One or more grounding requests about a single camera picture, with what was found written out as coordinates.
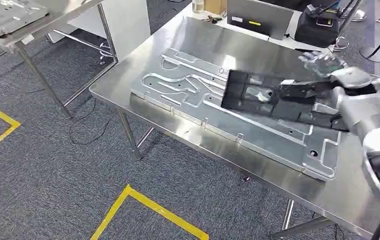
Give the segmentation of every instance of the screw hole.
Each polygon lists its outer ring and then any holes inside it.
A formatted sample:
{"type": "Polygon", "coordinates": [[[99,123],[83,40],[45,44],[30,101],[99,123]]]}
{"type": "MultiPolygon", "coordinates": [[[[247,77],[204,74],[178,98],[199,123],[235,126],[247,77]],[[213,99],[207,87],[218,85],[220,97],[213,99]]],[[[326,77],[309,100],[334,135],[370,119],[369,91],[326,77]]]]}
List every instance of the screw hole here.
{"type": "Polygon", "coordinates": [[[313,157],[316,157],[316,156],[318,156],[318,152],[315,151],[315,150],[311,150],[310,151],[310,155],[313,156],[313,157]]]}

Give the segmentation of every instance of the white label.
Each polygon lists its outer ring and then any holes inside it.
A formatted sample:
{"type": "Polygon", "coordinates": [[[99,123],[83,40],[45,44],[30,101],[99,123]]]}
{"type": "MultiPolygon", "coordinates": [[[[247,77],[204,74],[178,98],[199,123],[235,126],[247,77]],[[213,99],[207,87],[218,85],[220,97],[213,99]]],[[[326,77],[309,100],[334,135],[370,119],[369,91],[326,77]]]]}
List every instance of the white label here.
{"type": "Polygon", "coordinates": [[[34,40],[34,37],[33,37],[33,35],[30,34],[30,35],[26,36],[24,39],[22,39],[21,42],[23,42],[23,44],[27,45],[30,42],[32,42],[33,40],[34,40]]]}
{"type": "Polygon", "coordinates": [[[294,82],[295,82],[295,80],[293,80],[293,79],[286,79],[286,80],[283,80],[281,82],[281,85],[291,85],[294,82]]]}
{"type": "Polygon", "coordinates": [[[243,23],[243,18],[240,18],[240,17],[232,16],[231,20],[243,23]]]}

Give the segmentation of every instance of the robotic hand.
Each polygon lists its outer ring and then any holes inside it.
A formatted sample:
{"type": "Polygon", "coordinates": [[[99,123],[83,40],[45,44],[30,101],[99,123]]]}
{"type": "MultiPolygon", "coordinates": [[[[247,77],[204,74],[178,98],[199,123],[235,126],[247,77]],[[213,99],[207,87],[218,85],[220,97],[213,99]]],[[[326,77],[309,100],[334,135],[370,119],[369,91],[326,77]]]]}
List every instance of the robotic hand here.
{"type": "MultiPolygon", "coordinates": [[[[380,198],[380,78],[335,56],[306,52],[299,59],[306,69],[334,84],[332,101],[350,132],[364,150],[362,169],[371,189],[380,198]]],[[[372,240],[380,238],[380,223],[372,240]]]]}

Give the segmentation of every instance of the machined metal panel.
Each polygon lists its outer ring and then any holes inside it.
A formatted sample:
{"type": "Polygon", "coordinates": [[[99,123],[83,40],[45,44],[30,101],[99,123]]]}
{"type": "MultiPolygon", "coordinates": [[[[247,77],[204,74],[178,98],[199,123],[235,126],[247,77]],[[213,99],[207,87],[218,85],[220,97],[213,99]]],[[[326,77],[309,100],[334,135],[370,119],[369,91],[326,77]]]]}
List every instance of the machined metal panel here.
{"type": "Polygon", "coordinates": [[[0,0],[0,36],[13,33],[47,13],[45,6],[30,0],[0,0]]]}
{"type": "Polygon", "coordinates": [[[221,108],[228,70],[172,48],[145,65],[131,85],[171,113],[323,181],[337,166],[340,132],[221,108]]]}

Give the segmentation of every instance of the bottle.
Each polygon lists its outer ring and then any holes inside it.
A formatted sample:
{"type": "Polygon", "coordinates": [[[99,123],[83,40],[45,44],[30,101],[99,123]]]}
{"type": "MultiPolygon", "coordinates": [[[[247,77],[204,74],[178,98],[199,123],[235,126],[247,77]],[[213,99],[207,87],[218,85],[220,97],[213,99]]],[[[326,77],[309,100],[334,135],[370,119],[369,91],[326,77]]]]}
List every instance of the bottle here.
{"type": "Polygon", "coordinates": [[[201,14],[205,10],[205,0],[192,0],[193,13],[201,14]]]}

